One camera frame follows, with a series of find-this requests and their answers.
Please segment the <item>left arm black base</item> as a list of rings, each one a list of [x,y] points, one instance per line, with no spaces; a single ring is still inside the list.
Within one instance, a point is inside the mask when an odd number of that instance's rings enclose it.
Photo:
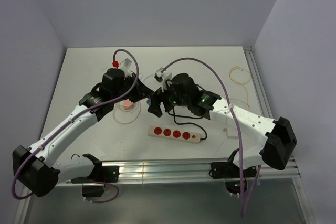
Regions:
[[[119,187],[114,184],[119,179],[119,166],[103,166],[103,162],[91,154],[83,154],[80,158],[84,158],[84,161],[89,161],[89,164],[93,165],[93,169],[88,176],[77,176],[71,179],[71,183],[95,183],[99,185],[97,189],[95,189],[95,186],[82,186],[82,196],[85,200],[95,204],[108,203],[115,200],[120,193]],[[94,200],[94,198],[103,195],[106,187],[113,187],[116,190],[115,195],[106,200]]]

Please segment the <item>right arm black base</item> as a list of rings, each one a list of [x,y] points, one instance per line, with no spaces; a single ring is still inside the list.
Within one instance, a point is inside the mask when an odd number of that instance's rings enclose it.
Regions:
[[[234,179],[225,182],[225,187],[228,193],[232,195],[240,196],[240,173],[239,167],[233,164],[234,157],[238,153],[239,149],[235,149],[227,161],[225,162],[212,162],[209,176],[212,179]],[[255,166],[243,170],[243,189],[244,192],[248,189],[247,178],[255,177],[257,174],[257,168]]]

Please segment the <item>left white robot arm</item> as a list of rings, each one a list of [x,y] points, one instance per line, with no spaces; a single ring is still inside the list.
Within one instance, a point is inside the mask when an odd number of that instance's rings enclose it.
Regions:
[[[37,197],[47,195],[58,183],[82,178],[91,182],[102,176],[102,162],[91,154],[59,163],[59,156],[84,131],[99,122],[119,101],[138,102],[153,90],[144,85],[135,73],[110,68],[102,81],[85,94],[78,106],[54,130],[28,148],[13,151],[14,181],[20,181]]]

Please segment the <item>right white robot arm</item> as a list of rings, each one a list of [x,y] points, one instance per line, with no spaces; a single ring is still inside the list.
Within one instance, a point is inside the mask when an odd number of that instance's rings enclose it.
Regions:
[[[228,173],[240,176],[245,169],[266,164],[284,170],[297,145],[288,119],[266,118],[242,109],[213,92],[201,89],[187,74],[164,81],[149,98],[148,111],[158,117],[176,106],[186,107],[194,115],[210,121],[236,127],[239,135],[246,134],[256,141],[247,150],[239,148],[227,164]]]

